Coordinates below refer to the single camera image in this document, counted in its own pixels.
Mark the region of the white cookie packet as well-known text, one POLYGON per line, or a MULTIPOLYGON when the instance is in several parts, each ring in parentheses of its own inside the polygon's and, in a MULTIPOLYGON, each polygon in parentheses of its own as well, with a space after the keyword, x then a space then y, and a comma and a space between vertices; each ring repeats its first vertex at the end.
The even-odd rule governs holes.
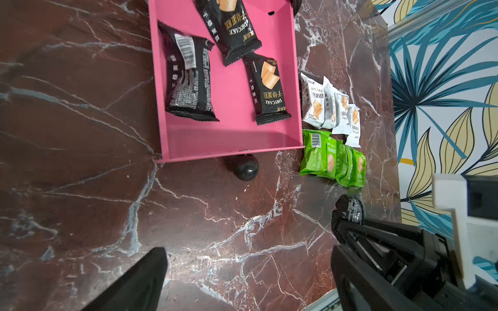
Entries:
POLYGON ((359 108, 354 104, 350 104, 348 106, 347 116, 350 125, 350 133, 346 135, 346 145, 359 149, 361 147, 361 120, 359 108))
POLYGON ((336 110, 336 98, 335 98, 335 88, 330 83, 329 79, 324 77, 324 124, 323 128, 331 130, 337 125, 337 110, 336 110))
POLYGON ((348 120, 349 96, 341 92, 335 92, 336 102, 336 127, 332 129, 332 134, 349 135, 351 132, 350 122, 348 120))
POLYGON ((321 129, 324 124, 324 87, 307 75, 300 74, 303 122, 321 129))

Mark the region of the aluminium right corner post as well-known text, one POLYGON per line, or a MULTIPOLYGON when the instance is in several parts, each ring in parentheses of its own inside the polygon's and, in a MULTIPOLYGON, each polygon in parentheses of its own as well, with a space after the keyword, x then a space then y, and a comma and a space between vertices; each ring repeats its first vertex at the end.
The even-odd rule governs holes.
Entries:
POLYGON ((388 27, 389 43, 402 37, 406 32, 411 32, 423 27, 444 14, 457 9, 460 6, 469 5, 471 2, 471 0, 448 0, 432 3, 402 19, 400 22, 388 27))

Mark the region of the green cookie packet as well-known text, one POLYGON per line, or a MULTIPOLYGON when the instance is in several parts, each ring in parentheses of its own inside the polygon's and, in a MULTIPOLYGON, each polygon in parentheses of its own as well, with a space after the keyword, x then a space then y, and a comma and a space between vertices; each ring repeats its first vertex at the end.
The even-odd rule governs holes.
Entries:
POLYGON ((351 182, 351 174, 354 168, 354 153, 349 146, 345 146, 345 151, 347 155, 347 171, 342 181, 344 182, 345 187, 349 187, 351 182))
POLYGON ((303 130, 305 146, 300 165, 300 175, 312 174, 318 177, 336 179, 337 141, 331 132, 303 130))
POLYGON ((337 141, 337 159, 335 168, 335 179, 338 184, 342 185, 342 179, 346 176, 348 171, 348 158, 344 143, 341 140, 337 141))
POLYGON ((350 187, 363 188, 366 181, 366 157, 357 150, 352 150, 352 156, 353 168, 351 171, 350 187))

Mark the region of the black cookie packet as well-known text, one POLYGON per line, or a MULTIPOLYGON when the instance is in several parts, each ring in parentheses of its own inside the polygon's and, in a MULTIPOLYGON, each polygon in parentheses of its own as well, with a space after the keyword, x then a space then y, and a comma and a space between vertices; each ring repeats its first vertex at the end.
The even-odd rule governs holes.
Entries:
POLYGON ((258 126, 290 119, 278 62, 263 55, 249 53, 243 57, 258 126))
POLYGON ((210 52, 214 44, 162 22, 158 22, 158 29, 165 44, 166 112, 195 121, 217 122, 211 101, 210 52))
POLYGON ((364 209, 359 198, 344 194, 338 199, 335 210, 339 218, 355 224, 364 224, 364 209))
POLYGON ((196 0, 194 4, 223 56, 224 66, 262 47, 242 1, 196 0))

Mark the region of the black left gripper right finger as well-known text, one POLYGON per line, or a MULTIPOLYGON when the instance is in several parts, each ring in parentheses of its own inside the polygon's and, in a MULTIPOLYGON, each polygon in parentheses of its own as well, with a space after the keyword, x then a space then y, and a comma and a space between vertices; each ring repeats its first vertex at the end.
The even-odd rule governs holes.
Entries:
POLYGON ((343 310, 420 310, 346 246, 333 248, 331 270, 343 310))

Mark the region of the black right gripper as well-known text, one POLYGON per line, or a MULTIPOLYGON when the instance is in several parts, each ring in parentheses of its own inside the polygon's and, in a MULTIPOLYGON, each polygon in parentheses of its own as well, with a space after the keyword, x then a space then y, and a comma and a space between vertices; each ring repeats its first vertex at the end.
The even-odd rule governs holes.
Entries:
POLYGON ((497 310, 497 286, 476 277, 466 289, 451 242, 415 226, 334 211, 332 230, 423 310, 497 310))

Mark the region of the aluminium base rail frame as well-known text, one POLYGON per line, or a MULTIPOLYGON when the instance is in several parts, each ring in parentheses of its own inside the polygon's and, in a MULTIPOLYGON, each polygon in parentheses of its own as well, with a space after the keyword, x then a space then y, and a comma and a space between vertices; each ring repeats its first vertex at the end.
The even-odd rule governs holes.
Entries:
POLYGON ((339 311, 342 310, 342 305, 338 290, 335 288, 320 299, 309 304, 303 311, 339 311))

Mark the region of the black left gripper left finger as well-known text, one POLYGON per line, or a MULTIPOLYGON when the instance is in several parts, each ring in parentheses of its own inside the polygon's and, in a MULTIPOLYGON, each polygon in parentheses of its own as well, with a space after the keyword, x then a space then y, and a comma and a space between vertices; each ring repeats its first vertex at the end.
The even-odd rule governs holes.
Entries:
POLYGON ((83 309, 156 310, 167 268, 165 248, 153 248, 83 309))

